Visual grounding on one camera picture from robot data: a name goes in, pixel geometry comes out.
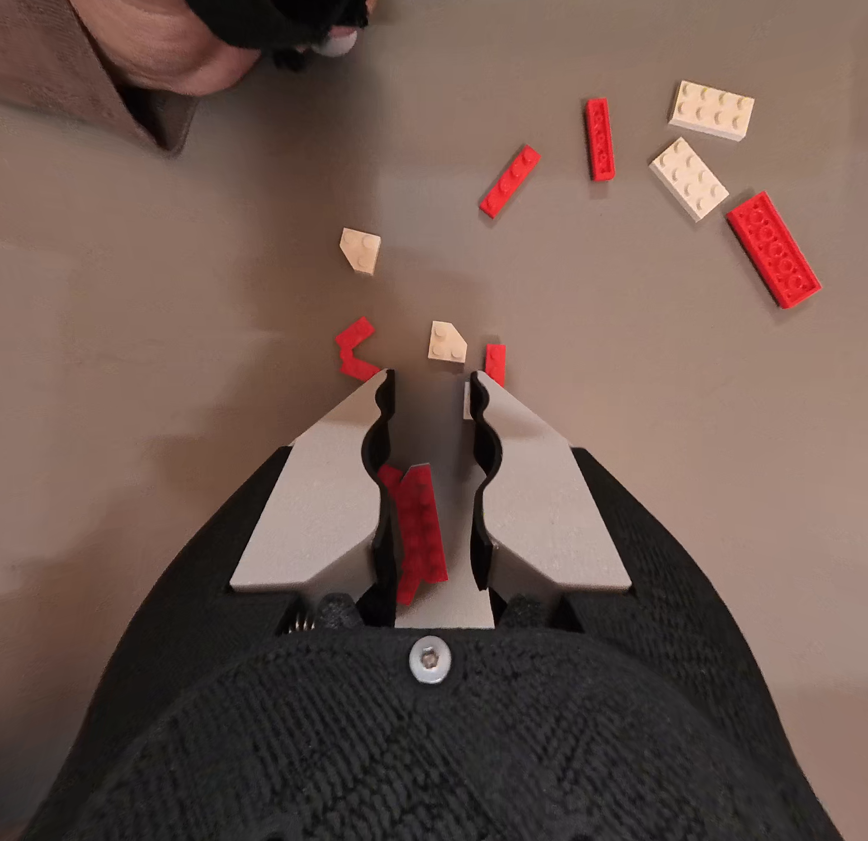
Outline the white lego wedge plate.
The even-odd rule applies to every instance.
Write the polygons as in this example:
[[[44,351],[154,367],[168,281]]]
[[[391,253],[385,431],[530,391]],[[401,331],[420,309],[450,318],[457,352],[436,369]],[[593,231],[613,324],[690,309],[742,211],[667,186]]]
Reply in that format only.
[[[381,246],[379,235],[349,227],[342,229],[340,249],[353,271],[372,276]]]
[[[445,321],[432,321],[428,347],[429,359],[464,364],[467,349],[467,343],[455,326]]]

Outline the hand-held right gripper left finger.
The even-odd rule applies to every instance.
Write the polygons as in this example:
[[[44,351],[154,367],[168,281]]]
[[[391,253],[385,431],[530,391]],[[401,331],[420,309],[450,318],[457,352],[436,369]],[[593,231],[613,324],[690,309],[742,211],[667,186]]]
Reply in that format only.
[[[394,607],[390,505],[377,472],[388,456],[395,372],[383,369],[291,444],[241,554],[235,592],[279,589],[316,606],[370,590]]]

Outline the red angled lego piece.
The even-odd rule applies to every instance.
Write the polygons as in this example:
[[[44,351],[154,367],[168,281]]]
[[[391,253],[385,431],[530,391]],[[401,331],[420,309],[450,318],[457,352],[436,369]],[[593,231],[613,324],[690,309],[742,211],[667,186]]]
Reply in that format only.
[[[368,382],[380,368],[355,355],[355,349],[375,333],[375,328],[366,317],[360,317],[337,336],[334,341],[339,348],[340,371],[362,383]]]

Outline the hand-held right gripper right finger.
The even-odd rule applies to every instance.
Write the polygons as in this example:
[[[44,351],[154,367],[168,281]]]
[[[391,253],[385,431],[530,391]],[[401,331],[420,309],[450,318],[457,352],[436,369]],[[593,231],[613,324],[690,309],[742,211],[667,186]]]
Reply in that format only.
[[[632,581],[569,441],[489,374],[469,381],[472,573],[495,594],[622,594]]]

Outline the wide red lego plate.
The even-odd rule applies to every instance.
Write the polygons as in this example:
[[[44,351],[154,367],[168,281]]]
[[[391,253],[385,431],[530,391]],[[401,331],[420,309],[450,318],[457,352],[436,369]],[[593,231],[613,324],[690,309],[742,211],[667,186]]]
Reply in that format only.
[[[822,290],[766,191],[732,208],[726,221],[779,308],[791,310]]]

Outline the person's left hand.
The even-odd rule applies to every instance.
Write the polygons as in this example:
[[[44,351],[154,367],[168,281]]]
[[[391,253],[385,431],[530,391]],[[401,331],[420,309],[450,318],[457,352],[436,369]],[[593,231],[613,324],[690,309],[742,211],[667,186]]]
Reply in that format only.
[[[114,75],[133,87],[201,97],[233,87],[245,73],[197,71],[186,45],[183,0],[69,0]]]

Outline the red and white lego strip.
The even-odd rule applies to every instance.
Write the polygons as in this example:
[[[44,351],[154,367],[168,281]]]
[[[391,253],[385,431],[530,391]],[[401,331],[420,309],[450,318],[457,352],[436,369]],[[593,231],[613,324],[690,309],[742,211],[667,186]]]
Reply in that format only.
[[[485,346],[484,372],[505,388],[506,347],[503,344],[487,344]],[[472,420],[471,413],[471,383],[467,378],[462,388],[462,419]]]

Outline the small red lego plate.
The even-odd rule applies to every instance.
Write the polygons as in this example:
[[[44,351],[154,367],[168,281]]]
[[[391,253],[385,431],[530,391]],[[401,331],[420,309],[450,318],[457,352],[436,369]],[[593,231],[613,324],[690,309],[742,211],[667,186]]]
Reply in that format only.
[[[535,148],[524,145],[481,198],[479,210],[489,219],[495,220],[533,173],[540,158]]]
[[[613,139],[606,98],[588,99],[585,126],[590,156],[590,173],[595,182],[608,182],[615,176]]]

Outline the red lego wedge assembly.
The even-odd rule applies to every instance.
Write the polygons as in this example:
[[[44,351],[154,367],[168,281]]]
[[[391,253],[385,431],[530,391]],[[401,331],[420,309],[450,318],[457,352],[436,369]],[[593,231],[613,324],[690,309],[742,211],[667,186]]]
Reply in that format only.
[[[422,582],[438,584],[449,579],[430,466],[414,465],[403,474],[385,464],[377,474],[396,505],[403,549],[396,602],[408,607]]]

